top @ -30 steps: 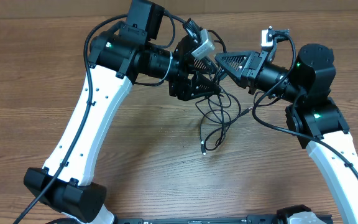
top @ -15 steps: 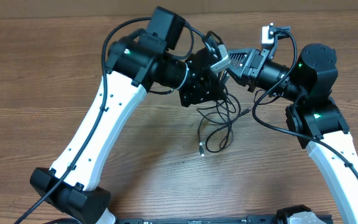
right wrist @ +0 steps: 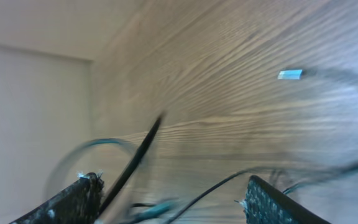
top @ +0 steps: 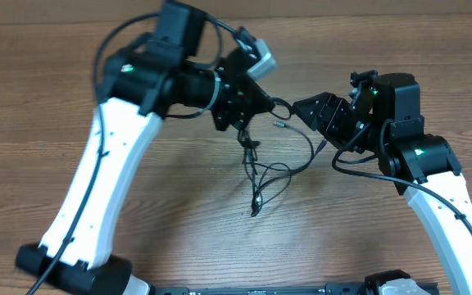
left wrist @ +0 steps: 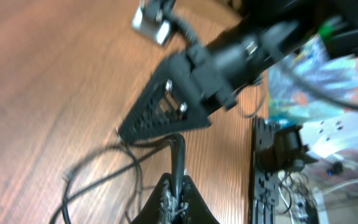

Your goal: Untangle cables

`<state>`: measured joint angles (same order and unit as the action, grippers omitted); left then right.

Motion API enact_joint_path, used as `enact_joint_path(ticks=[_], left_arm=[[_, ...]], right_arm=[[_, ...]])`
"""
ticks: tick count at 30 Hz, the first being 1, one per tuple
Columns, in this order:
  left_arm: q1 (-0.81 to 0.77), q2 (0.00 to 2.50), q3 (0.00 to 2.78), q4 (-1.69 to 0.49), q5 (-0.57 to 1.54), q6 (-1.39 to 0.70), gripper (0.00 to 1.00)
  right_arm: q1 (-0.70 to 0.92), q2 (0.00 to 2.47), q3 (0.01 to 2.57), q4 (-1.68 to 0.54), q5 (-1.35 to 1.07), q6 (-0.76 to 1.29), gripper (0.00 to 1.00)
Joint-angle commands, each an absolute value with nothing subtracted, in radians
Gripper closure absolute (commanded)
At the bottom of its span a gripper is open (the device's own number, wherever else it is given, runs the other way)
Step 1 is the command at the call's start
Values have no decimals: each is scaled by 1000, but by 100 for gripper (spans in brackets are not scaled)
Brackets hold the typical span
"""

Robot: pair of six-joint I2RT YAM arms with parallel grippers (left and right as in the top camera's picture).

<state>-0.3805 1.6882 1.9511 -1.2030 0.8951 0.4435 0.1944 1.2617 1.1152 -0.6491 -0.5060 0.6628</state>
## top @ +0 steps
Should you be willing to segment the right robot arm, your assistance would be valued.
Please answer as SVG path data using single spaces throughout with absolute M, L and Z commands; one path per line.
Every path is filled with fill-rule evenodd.
M 321 93 L 294 113 L 337 148 L 346 175 L 394 183 L 424 226 L 455 294 L 472 294 L 472 203 L 448 141 L 424 131 L 420 86 L 407 73 L 353 72 L 348 98 Z

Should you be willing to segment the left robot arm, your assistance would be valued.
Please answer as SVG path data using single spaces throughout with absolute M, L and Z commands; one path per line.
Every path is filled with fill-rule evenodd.
M 170 107 L 210 112 L 215 127 L 245 129 L 274 103 L 258 85 L 276 61 L 266 42 L 232 29 L 235 49 L 209 64 L 193 61 L 202 31 L 226 24 L 196 7 L 167 1 L 153 14 L 156 27 L 110 56 L 98 50 L 92 87 L 96 108 L 75 176 L 56 218 L 38 243 L 25 244 L 16 266 L 72 294 L 144 295 L 151 284 L 137 278 L 112 244 L 120 210 L 134 175 Z

